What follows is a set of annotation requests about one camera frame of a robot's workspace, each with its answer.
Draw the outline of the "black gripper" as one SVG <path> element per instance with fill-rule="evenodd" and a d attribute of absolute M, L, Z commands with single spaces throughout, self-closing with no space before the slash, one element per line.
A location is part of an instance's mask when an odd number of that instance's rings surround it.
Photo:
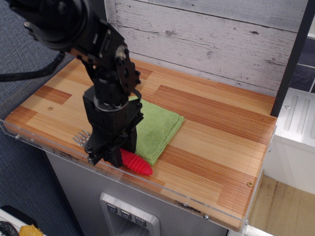
<path fill-rule="evenodd" d="M 118 104 L 102 103 L 96 97 L 94 86 L 83 95 L 87 118 L 92 126 L 85 152 L 89 155 L 88 162 L 93 165 L 104 159 L 119 168 L 123 166 L 120 149 L 136 151 L 136 126 L 143 119 L 141 99 L 130 101 L 128 96 L 121 94 L 118 97 L 122 99 Z"/>

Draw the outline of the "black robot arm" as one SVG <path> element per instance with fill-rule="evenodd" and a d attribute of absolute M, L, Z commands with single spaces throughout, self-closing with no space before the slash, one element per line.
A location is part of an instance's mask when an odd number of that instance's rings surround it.
<path fill-rule="evenodd" d="M 88 161 L 105 160 L 122 166 L 122 149 L 135 152 L 136 126 L 143 119 L 139 99 L 140 72 L 129 58 L 124 38 L 99 18 L 87 0 L 11 0 L 9 7 L 25 19 L 30 35 L 59 55 L 45 68 L 2 74 L 3 82 L 34 79 L 52 74 L 66 54 L 79 59 L 93 85 L 83 95 L 93 131 L 85 143 Z"/>

